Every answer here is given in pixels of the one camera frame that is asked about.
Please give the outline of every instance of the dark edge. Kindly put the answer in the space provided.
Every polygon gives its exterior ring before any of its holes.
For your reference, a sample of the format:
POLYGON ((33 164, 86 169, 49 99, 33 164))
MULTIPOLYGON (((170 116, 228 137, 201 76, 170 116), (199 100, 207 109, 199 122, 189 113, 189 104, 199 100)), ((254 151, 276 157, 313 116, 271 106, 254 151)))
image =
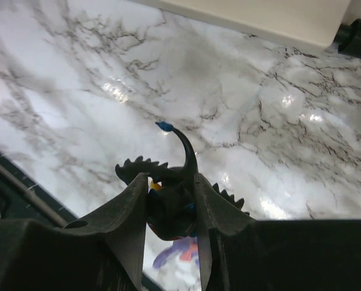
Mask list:
MULTIPOLYGON (((59 216, 61 216, 68 223, 77 219, 77 217, 72 214, 68 209, 66 209, 62 204, 60 204, 55 198, 53 198, 49 193, 47 193, 40 185, 34 182, 30 177, 28 177, 21 169, 15 166, 3 154, 0 153, 0 166, 2 166, 6 171, 12 174, 16 179, 18 179, 22 184, 27 188, 30 188, 35 191, 36 195, 42 199, 48 206, 50 206, 59 216)), ((49 221, 49 224, 58 227, 52 221, 49 221)), ((148 291, 163 291, 157 284, 155 284, 148 276, 143 273, 143 278, 141 280, 142 285, 148 291)))

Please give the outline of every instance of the white marble surface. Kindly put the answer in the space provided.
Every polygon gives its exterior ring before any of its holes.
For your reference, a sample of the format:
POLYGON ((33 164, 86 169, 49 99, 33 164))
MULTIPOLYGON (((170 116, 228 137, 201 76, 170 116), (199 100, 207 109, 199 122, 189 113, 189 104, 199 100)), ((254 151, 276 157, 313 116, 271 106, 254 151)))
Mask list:
MULTIPOLYGON (((200 171, 258 219, 361 218, 361 60, 301 53, 128 1, 0 0, 0 150, 77 215, 124 185, 114 165, 200 171)), ((197 269, 152 260, 167 290, 197 269)))

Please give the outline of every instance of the plastic figure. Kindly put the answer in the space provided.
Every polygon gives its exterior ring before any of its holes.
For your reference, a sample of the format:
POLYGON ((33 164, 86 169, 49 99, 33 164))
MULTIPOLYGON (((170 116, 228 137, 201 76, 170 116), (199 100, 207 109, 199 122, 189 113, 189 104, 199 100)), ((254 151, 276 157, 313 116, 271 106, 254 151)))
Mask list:
MULTIPOLYGON (((127 159, 123 166, 116 165, 115 173, 129 185, 139 173, 147 173, 153 180, 153 187, 147 196, 148 226, 165 241, 174 241, 196 234, 196 207, 194 199, 194 176, 198 173, 198 164, 194 149, 187 137, 172 124, 156 122, 165 132, 174 132, 183 143, 186 161, 182 167, 168 168, 168 163, 159 165, 139 156, 134 162, 127 159)), ((237 202, 224 190, 219 191, 218 184, 214 190, 222 198, 241 209, 244 199, 237 202)))
POLYGON ((180 255, 181 261, 191 262, 192 259, 196 257, 195 263, 197 267, 199 267, 197 238, 190 238, 190 237, 178 239, 174 241, 169 248, 159 253, 154 261, 153 267, 155 269, 160 269, 171 258, 178 255, 179 253, 181 254, 180 255))

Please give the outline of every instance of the purple toy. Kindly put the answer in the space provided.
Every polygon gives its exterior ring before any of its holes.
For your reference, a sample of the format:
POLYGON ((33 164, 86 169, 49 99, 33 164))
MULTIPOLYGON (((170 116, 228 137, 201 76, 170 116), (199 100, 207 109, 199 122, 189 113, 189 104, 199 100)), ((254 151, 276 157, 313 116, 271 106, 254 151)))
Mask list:
MULTIPOLYGON (((160 269, 163 267, 172 257, 181 253, 180 259, 182 261, 192 261, 192 259, 198 256, 198 244, 197 238, 183 238, 178 239, 172 243, 172 246, 163 250, 156 257, 153 267, 160 269)), ((195 260, 195 263, 199 267, 199 259, 195 260)))

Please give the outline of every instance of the blue spot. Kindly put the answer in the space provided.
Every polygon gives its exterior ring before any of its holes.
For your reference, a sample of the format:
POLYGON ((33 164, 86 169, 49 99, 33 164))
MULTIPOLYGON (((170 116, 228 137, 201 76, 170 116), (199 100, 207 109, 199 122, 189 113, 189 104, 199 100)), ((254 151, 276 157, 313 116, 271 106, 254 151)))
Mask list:
POLYGON ((155 122, 159 128, 165 132, 172 132, 175 127, 172 124, 166 123, 165 121, 155 122))
POLYGON ((190 238, 196 238, 197 236, 198 236, 197 230, 195 229, 195 230, 190 234, 190 238))
POLYGON ((158 197, 158 193, 155 189, 150 189, 148 195, 153 198, 158 197))
POLYGON ((160 177, 154 176, 154 177, 152 177, 152 180, 154 181, 154 183, 158 183, 158 182, 160 182, 160 177))
POLYGON ((190 204, 187 204, 184 209, 188 212, 191 212, 191 213, 195 213, 196 212, 196 207, 195 207, 195 203, 190 203, 190 204))

